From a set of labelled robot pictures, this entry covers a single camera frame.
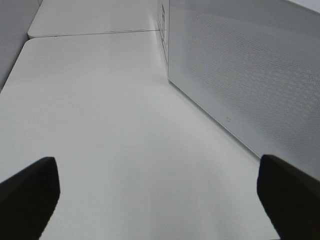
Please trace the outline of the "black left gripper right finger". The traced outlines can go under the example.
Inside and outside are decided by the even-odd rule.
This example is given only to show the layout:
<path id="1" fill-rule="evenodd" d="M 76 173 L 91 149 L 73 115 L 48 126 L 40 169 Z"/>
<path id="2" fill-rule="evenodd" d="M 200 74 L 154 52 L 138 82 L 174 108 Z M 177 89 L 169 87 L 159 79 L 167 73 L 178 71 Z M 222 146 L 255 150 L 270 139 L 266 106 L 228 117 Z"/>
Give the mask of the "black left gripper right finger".
<path id="1" fill-rule="evenodd" d="M 281 158 L 260 159 L 256 190 L 282 240 L 320 238 L 320 182 Z"/>

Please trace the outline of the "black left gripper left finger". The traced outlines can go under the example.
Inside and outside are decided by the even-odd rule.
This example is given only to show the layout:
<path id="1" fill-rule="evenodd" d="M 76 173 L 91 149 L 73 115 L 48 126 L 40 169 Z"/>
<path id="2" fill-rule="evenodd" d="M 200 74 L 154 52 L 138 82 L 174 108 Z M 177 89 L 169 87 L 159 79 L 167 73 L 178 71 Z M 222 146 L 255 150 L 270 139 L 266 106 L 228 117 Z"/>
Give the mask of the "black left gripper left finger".
<path id="1" fill-rule="evenodd" d="M 54 157 L 43 157 L 0 183 L 0 238 L 38 240 L 60 198 Z"/>

